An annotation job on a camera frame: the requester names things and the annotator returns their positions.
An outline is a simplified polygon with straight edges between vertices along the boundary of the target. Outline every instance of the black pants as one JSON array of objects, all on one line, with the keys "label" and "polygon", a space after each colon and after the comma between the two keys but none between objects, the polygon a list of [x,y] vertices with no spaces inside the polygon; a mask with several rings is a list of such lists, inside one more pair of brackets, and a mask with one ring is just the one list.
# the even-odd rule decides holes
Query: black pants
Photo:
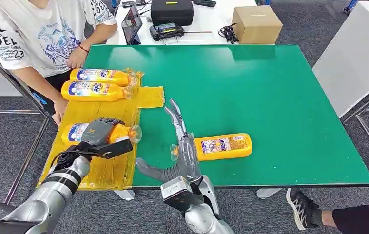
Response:
[{"label": "black pants", "polygon": [[[69,75],[71,74],[71,71],[72,69],[62,74],[46,77],[45,80],[50,83],[56,90],[61,92],[62,85],[69,80]],[[47,111],[51,116],[55,114],[53,101],[51,101],[38,91],[34,90],[33,88],[29,87],[29,89],[31,90],[32,94],[41,102],[45,111]]]},{"label": "black pants", "polygon": [[343,234],[369,234],[369,205],[333,210],[332,217]]}]

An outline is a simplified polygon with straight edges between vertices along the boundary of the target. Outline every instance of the sneaker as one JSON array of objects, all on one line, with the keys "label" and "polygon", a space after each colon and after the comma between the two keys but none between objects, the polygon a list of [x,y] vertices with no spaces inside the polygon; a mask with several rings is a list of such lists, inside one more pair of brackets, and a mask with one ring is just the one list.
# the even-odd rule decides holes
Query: sneaker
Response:
[{"label": "sneaker", "polygon": [[315,228],[317,225],[311,223],[313,211],[318,209],[319,205],[307,198],[301,191],[288,189],[286,200],[293,209],[295,223],[299,230]]}]

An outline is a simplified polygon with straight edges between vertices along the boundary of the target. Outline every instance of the yellow bottle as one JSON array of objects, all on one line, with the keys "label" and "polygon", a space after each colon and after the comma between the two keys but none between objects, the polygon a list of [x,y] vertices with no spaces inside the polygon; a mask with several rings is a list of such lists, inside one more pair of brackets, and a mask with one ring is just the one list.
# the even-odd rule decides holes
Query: yellow bottle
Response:
[{"label": "yellow bottle", "polygon": [[100,69],[74,69],[71,72],[70,80],[107,82],[123,87],[138,84],[137,73]]},{"label": "yellow bottle", "polygon": [[61,92],[69,101],[117,101],[131,98],[133,89],[111,83],[69,80],[63,84]]},{"label": "yellow bottle", "polygon": [[[65,144],[77,145],[81,141],[81,136],[87,129],[89,123],[76,123],[65,127],[64,132],[61,136],[62,141]],[[141,141],[142,130],[140,126],[134,125],[132,127],[126,127],[122,124],[117,124],[111,131],[108,137],[108,143],[115,143],[120,137],[128,136],[130,141],[137,144]]]},{"label": "yellow bottle", "polygon": [[246,133],[195,138],[200,161],[246,157],[252,153],[252,140]]}]

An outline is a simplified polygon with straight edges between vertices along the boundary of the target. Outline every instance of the green tabletop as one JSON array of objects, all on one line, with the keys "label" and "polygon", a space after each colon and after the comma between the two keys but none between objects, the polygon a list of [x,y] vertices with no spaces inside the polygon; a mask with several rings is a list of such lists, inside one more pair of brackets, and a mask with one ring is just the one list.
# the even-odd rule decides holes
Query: green tabletop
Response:
[{"label": "green tabletop", "polygon": [[[215,186],[367,186],[369,172],[296,45],[96,45],[86,68],[145,72],[164,86],[194,137],[247,133],[245,158],[203,161]],[[173,164],[175,129],[162,108],[141,111],[137,157]],[[133,187],[161,183],[136,170]]]}]

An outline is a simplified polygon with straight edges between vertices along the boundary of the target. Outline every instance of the red bracelet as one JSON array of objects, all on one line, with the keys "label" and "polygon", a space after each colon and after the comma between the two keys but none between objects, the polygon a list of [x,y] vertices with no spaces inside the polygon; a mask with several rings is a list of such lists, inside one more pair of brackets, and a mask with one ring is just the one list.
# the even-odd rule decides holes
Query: red bracelet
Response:
[{"label": "red bracelet", "polygon": [[87,53],[89,52],[89,51],[88,51],[88,50],[86,50],[84,47],[82,47],[82,46],[81,46],[81,44],[79,44],[79,45],[78,45],[78,47],[79,47],[81,50],[83,50],[83,51],[85,51],[85,52],[87,52]]}]

